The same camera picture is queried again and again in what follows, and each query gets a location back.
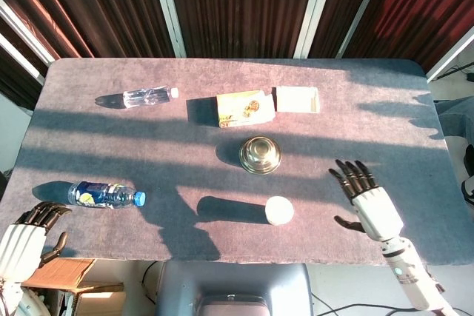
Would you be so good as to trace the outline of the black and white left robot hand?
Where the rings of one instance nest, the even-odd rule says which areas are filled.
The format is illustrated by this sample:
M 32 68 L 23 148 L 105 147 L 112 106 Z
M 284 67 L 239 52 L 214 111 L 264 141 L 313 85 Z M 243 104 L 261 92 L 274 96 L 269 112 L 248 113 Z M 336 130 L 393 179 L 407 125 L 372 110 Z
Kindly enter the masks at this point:
M 62 232 L 56 245 L 44 252 L 47 235 L 58 219 L 71 212 L 66 205 L 44 201 L 10 224 L 1 239 L 1 281 L 23 283 L 34 272 L 59 257 L 68 234 Z

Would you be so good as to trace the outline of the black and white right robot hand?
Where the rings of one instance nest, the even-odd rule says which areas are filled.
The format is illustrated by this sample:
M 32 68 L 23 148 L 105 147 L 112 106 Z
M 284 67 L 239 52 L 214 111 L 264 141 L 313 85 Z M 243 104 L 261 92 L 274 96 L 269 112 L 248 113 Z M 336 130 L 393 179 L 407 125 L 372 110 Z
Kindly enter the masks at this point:
M 361 161 L 336 160 L 339 170 L 329 169 L 349 201 L 357 221 L 348 221 L 339 215 L 337 224 L 345 229 L 366 234 L 378 242 L 397 238 L 404 223 L 386 190 L 375 182 L 371 171 Z

